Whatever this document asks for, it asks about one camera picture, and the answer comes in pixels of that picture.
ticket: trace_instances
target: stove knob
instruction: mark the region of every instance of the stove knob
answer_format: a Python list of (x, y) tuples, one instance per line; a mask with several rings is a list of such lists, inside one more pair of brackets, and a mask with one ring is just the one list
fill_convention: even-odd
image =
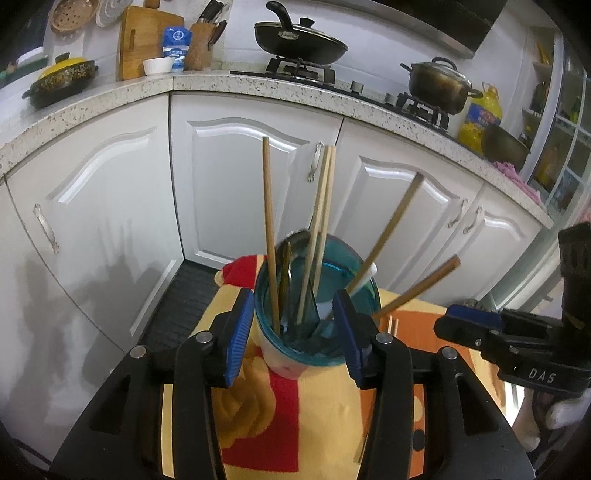
[(351, 92), (361, 95), (361, 92), (363, 92), (363, 83), (351, 82)]

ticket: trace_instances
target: wooden cutting board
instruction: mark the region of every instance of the wooden cutting board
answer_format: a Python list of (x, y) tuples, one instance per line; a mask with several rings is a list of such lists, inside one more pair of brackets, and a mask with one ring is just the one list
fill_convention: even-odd
[(162, 56), (162, 35), (166, 27), (184, 24), (179, 15), (152, 8), (128, 7), (121, 24), (118, 79), (144, 75), (142, 61)]

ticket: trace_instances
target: blue and white package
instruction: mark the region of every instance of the blue and white package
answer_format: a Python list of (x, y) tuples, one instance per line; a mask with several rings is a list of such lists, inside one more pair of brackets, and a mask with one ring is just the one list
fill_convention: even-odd
[(184, 27), (166, 27), (162, 37), (163, 57), (176, 57), (172, 72), (182, 72), (184, 69), (184, 58), (191, 44), (190, 30)]

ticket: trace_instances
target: oil bottle label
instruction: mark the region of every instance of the oil bottle label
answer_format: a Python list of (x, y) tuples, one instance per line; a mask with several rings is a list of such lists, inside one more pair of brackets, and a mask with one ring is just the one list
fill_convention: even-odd
[(486, 127), (488, 127), (489, 124), (500, 124), (501, 119), (495, 117), (483, 106), (473, 103), (470, 105), (470, 108), (468, 109), (468, 113), (466, 115), (466, 123), (478, 125), (484, 130)]

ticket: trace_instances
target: yellow oil bottle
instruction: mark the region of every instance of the yellow oil bottle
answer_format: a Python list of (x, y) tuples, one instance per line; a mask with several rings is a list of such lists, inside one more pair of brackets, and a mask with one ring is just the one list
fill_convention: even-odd
[(483, 83), (482, 98), (475, 98), (468, 107), (468, 113), (460, 131), (458, 141), (482, 155), (482, 135), (489, 124), (501, 123), (503, 110), (499, 103), (499, 92), (489, 83)]

